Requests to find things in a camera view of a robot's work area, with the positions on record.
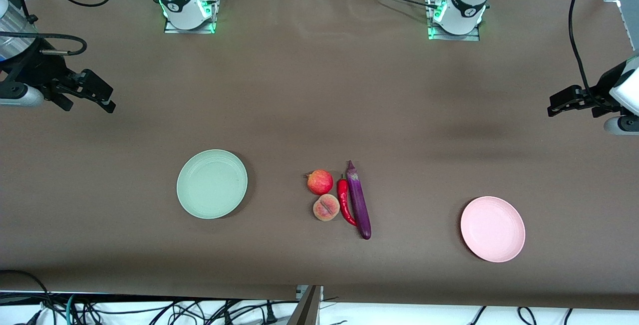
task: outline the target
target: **eggplant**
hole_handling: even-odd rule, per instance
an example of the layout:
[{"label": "eggplant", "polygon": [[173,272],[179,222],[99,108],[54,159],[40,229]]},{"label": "eggplant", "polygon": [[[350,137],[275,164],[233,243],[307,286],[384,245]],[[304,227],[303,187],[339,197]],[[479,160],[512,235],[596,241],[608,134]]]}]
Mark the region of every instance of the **eggplant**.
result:
[{"label": "eggplant", "polygon": [[357,175],[357,169],[352,161],[348,161],[346,169],[346,179],[348,180],[348,192],[351,195],[351,204],[353,213],[357,222],[357,228],[361,237],[366,240],[370,239],[370,218],[368,217],[368,209],[366,209],[366,200],[363,199],[363,191],[361,190],[361,182]]}]

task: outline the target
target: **tabletop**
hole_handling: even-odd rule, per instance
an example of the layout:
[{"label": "tabletop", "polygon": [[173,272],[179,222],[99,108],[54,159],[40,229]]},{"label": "tabletop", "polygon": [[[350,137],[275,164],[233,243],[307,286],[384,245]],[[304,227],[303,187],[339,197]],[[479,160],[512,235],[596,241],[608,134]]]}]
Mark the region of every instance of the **tabletop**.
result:
[{"label": "tabletop", "polygon": [[[423,7],[398,0],[222,0],[207,35],[163,34],[151,0],[27,0],[39,31],[87,40],[67,65],[117,107],[0,109],[0,266],[55,291],[287,299],[323,284],[345,302],[636,309],[639,142],[588,111],[546,115],[580,84],[569,0],[489,1],[472,42],[429,40]],[[632,53],[614,3],[578,0],[575,37],[591,82]],[[249,186],[200,220],[176,179],[214,148]],[[369,241],[311,210],[304,174],[348,160]],[[461,240],[484,195],[525,223],[509,262]]]}]

